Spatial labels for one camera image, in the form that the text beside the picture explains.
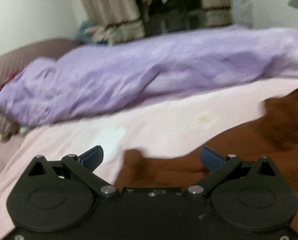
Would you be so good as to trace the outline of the brown padded jacket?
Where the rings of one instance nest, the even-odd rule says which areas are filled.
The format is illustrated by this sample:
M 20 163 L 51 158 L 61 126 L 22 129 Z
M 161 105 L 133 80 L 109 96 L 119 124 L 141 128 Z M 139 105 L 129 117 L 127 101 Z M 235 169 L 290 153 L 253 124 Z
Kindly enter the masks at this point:
M 247 161 L 270 157 L 298 198 L 298 89 L 283 97 L 263 101 L 263 117 L 228 129 L 206 142 L 216 152 L 236 154 Z M 124 187 L 181 187 L 203 179 L 207 169 L 200 148 L 174 159 L 149 159 L 132 149 L 124 153 L 123 166 L 114 181 Z M 298 211 L 292 228 L 298 233 Z

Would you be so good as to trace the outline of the pink printed bed blanket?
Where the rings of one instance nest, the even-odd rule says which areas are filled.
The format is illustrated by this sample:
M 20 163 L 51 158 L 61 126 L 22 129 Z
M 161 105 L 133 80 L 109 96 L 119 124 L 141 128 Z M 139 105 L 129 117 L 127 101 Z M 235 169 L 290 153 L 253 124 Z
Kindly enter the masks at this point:
M 7 197 L 36 155 L 59 160 L 102 146 L 103 163 L 95 173 L 112 183 L 125 150 L 138 149 L 150 158 L 186 155 L 223 131 L 259 118 L 263 100 L 297 88 L 298 79 L 260 80 L 115 114 L 41 126 L 23 138 L 13 137 L 0 144 L 0 239 L 13 230 Z

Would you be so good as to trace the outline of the purple duvet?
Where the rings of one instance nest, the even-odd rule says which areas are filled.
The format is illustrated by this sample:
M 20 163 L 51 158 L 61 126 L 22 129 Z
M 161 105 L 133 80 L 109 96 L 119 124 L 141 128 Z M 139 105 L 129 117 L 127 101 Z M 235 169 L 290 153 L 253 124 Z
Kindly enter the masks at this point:
M 36 127 L 278 76 L 298 77 L 298 29 L 188 31 L 40 57 L 3 87 L 0 113 Z

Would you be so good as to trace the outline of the mauve quilted headboard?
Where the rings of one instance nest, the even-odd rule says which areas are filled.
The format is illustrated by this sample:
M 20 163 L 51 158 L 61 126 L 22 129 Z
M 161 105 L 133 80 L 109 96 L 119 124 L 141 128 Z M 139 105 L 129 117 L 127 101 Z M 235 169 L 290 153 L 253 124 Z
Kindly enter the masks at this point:
M 80 42 L 66 38 L 53 38 L 35 42 L 0 55 L 0 85 L 11 74 L 22 71 L 39 57 L 59 59 L 65 53 L 77 48 Z

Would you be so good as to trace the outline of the blue plush toy pile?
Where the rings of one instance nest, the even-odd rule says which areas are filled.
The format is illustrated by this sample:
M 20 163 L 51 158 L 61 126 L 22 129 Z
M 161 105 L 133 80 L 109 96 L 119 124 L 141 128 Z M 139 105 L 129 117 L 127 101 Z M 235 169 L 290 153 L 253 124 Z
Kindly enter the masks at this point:
M 86 20 L 80 25 L 76 40 L 83 44 L 108 45 L 108 41 L 105 39 L 105 32 L 104 26 Z

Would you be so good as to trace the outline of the left beige curtain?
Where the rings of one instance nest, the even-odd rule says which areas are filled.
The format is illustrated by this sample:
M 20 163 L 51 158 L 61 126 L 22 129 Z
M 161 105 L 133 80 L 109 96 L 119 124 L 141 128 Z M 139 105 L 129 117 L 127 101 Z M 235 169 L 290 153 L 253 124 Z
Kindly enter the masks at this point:
M 108 44 L 118 44 L 145 36 L 135 0 L 82 0 L 88 20 L 105 27 Z

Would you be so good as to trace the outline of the beige curtain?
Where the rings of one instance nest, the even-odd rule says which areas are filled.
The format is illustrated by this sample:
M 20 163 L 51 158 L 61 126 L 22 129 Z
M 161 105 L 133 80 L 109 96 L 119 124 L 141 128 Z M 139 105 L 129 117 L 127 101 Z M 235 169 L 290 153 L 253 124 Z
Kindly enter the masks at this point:
M 118 44 L 145 36 L 135 0 L 82 0 L 88 20 L 105 27 L 108 44 Z
M 205 11 L 207 27 L 223 27 L 233 23 L 232 0 L 201 0 L 201 5 Z

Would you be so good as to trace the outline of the right beige curtain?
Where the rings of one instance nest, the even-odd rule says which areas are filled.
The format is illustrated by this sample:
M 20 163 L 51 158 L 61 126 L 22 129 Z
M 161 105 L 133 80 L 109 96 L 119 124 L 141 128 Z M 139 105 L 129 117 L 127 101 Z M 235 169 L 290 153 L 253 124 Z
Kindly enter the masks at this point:
M 223 27 L 233 23 L 232 0 L 201 0 L 201 5 L 205 11 L 207 27 Z

